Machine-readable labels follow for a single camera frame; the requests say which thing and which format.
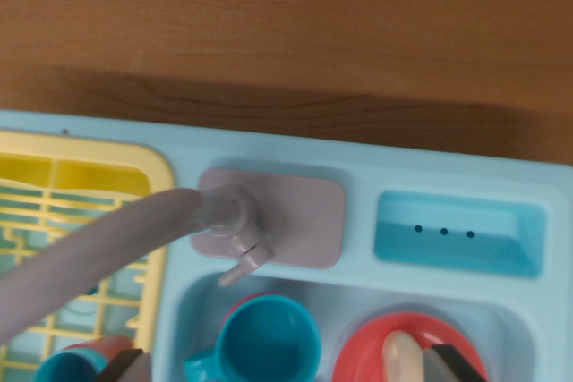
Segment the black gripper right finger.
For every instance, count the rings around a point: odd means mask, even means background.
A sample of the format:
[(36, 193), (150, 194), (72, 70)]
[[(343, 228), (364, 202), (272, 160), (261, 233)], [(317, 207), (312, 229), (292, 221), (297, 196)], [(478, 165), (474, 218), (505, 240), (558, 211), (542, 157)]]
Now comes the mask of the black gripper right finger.
[(485, 382), (486, 379), (451, 344), (423, 351), (424, 382)]

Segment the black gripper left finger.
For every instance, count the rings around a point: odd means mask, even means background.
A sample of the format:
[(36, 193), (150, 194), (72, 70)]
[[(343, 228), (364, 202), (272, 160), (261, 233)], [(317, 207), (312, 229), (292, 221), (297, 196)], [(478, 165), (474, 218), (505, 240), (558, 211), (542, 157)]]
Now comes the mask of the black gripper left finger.
[(151, 381), (151, 354), (142, 349), (121, 351), (95, 378), (95, 382)]

